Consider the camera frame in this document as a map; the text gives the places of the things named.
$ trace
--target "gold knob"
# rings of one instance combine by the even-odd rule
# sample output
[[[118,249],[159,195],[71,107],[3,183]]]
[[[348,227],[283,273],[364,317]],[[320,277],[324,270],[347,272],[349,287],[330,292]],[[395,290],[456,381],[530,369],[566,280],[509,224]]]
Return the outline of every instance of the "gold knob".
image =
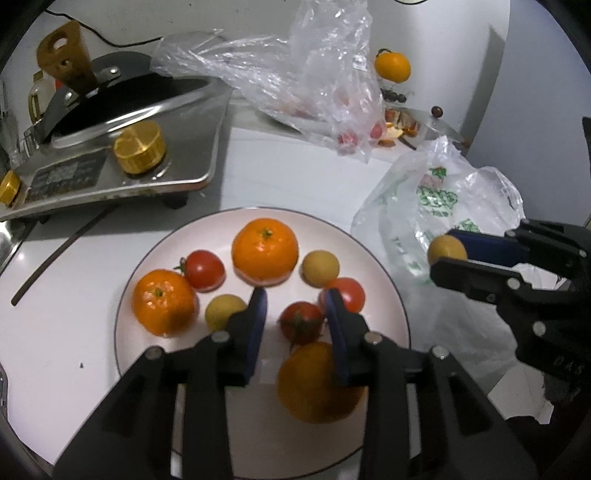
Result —
[[[113,145],[121,168],[130,175],[141,175],[158,165],[166,153],[160,126],[153,120],[130,125]]]
[[[6,175],[2,183],[0,183],[0,202],[7,207],[10,207],[12,202],[17,196],[18,189],[21,187],[21,179],[14,170],[10,170]]]

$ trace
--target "power cord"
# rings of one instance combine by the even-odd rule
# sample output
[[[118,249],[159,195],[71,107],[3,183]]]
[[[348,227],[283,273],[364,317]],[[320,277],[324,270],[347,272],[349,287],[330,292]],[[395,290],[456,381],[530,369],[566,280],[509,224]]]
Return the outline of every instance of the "power cord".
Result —
[[[140,45],[147,45],[148,43],[158,41],[162,38],[162,37],[155,37],[155,38],[150,38],[149,40],[144,40],[144,41],[139,41],[139,42],[134,42],[134,43],[123,43],[123,44],[113,43],[113,42],[107,40],[105,37],[103,37],[103,35],[101,35],[98,31],[96,31],[91,26],[86,25],[85,23],[82,23],[80,20],[77,20],[68,14],[56,13],[56,12],[52,12],[51,10],[45,10],[45,13],[49,14],[49,15],[53,15],[54,17],[64,17],[64,18],[67,18],[68,20],[73,20],[75,22],[78,22],[82,28],[85,28],[88,31],[94,33],[97,37],[99,37],[107,45],[109,45],[111,47],[115,47],[115,48],[139,47]]]

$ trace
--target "plastic bag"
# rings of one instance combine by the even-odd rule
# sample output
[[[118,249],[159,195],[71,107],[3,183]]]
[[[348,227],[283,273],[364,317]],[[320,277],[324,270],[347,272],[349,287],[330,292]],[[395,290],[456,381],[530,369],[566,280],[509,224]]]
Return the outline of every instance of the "plastic bag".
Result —
[[[314,143],[367,159],[385,131],[381,92],[367,61],[371,22],[365,1],[304,0],[288,39],[171,35],[157,46],[151,69],[219,77]]]
[[[353,219],[353,236],[377,256],[400,292],[413,349],[446,347],[487,392],[517,361],[513,334],[493,305],[436,287],[427,249],[451,228],[502,235],[523,217],[518,190],[500,171],[472,167],[441,137],[400,157]],[[517,269],[540,286],[534,267]]]

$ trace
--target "white plate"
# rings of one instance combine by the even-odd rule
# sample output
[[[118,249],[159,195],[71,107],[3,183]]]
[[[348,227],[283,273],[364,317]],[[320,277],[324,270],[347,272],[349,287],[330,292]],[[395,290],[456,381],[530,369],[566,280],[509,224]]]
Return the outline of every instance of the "white plate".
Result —
[[[400,296],[388,274],[360,243],[338,228],[302,213],[269,208],[238,209],[203,217],[181,227],[157,244],[137,266],[117,312],[115,356],[119,372],[125,372],[150,345],[161,345],[171,352],[191,347],[208,335],[203,312],[215,296],[233,293],[248,301],[252,287],[234,274],[230,247],[242,227],[261,217],[275,218],[291,227],[300,245],[300,262],[311,250],[325,249],[334,253],[341,264],[340,276],[357,279],[365,289],[366,302],[361,313],[370,329],[382,332],[401,346],[409,346],[408,323]],[[199,318],[189,332],[174,339],[148,333],[131,311],[135,284],[151,270],[173,268],[180,257],[197,249],[211,250],[220,257],[226,266],[227,280],[217,291],[198,295]],[[285,283],[267,289],[268,316],[255,375],[246,388],[226,390],[230,450],[234,474],[239,478],[309,475],[339,463],[361,447],[365,403],[345,420],[329,425],[308,425],[292,418],[275,393],[277,371],[289,356],[289,344],[277,328],[277,319],[290,303],[296,300],[316,302],[318,293],[318,289],[301,280],[297,270]],[[327,332],[323,340],[330,341]],[[177,410],[182,409],[182,403],[177,402]],[[176,433],[173,446],[180,451]]]

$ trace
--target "wall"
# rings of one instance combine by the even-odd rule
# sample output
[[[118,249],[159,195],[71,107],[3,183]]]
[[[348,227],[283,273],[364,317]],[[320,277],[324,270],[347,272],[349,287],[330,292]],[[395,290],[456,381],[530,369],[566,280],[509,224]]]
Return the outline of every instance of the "wall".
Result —
[[[415,92],[408,106],[440,105],[445,120],[471,137],[492,93],[509,23],[510,0],[429,0],[402,5],[368,0],[374,16],[371,49],[405,53],[413,66],[407,82]],[[300,0],[56,0],[50,7],[90,24],[116,43],[131,43],[187,30],[224,28],[234,38],[266,33],[285,36]],[[30,122],[27,93],[35,48],[66,20],[42,14],[22,39],[2,77],[20,131]],[[112,49],[85,32],[92,56]],[[149,53],[150,47],[134,50]]]
[[[490,108],[468,154],[517,186],[530,218],[584,225],[591,213],[591,74],[536,0],[512,0],[506,52]]]

